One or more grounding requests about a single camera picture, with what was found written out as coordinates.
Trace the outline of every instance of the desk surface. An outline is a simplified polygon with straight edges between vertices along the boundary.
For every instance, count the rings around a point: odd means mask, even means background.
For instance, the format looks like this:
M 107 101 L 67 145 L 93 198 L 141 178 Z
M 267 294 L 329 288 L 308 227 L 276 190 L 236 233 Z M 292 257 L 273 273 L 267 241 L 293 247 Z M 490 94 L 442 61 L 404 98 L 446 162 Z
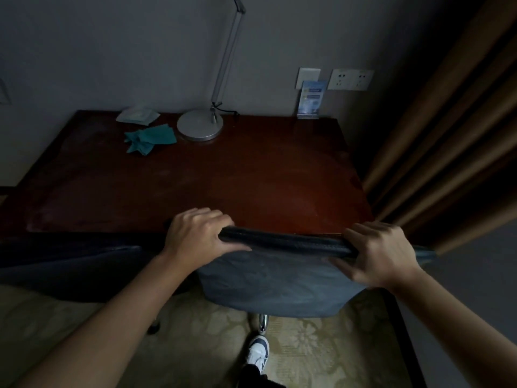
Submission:
M 178 137 L 144 157 L 126 154 L 116 112 L 78 111 L 0 207 L 0 232 L 162 232 L 193 207 L 221 209 L 236 225 L 331 234 L 372 220 L 334 119 L 224 117 L 205 143 Z

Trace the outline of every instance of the green napkin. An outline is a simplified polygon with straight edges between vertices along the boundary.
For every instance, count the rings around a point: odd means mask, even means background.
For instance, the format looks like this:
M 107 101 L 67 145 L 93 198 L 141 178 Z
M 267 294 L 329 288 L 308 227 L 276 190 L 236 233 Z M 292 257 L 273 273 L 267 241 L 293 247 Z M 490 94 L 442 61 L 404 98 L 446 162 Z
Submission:
M 139 129 L 135 132 L 125 132 L 125 143 L 131 142 L 128 154 L 138 151 L 142 155 L 147 155 L 151 152 L 155 144 L 174 144 L 176 143 L 176 136 L 174 130 L 166 123 L 156 127 Z

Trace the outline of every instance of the hand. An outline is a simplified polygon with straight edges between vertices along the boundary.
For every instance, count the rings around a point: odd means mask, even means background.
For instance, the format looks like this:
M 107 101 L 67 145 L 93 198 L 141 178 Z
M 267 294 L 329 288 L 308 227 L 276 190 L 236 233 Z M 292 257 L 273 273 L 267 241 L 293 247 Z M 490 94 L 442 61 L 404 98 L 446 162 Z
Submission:
M 161 255 L 165 255 L 188 273 L 208 264 L 222 254 L 237 250 L 251 251 L 249 246 L 223 242 L 218 234 L 235 223 L 218 209 L 192 208 L 174 217 Z
M 415 250 L 398 226 L 355 223 L 345 230 L 343 237 L 359 251 L 356 263 L 350 265 L 341 259 L 331 259 L 331 262 L 355 282 L 392 290 L 423 272 Z

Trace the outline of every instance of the black pants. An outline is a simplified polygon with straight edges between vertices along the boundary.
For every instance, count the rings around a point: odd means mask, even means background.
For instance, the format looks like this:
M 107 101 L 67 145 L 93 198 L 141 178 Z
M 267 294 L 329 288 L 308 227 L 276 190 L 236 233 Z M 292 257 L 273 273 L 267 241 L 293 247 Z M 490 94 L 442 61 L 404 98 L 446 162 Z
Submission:
M 237 386 L 238 388 L 285 388 L 285 385 L 269 381 L 266 375 L 261 375 L 255 365 L 246 365 L 242 368 Z

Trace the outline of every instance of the white sneaker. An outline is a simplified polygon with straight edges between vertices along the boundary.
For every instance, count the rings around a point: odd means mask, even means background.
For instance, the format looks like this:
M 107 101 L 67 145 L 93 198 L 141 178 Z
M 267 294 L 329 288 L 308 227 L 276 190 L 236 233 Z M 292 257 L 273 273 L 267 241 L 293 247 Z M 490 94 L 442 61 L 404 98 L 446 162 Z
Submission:
M 262 374 L 264 373 L 268 357 L 269 342 L 266 337 L 262 335 L 255 336 L 250 343 L 246 364 L 255 365 L 260 370 L 260 374 Z

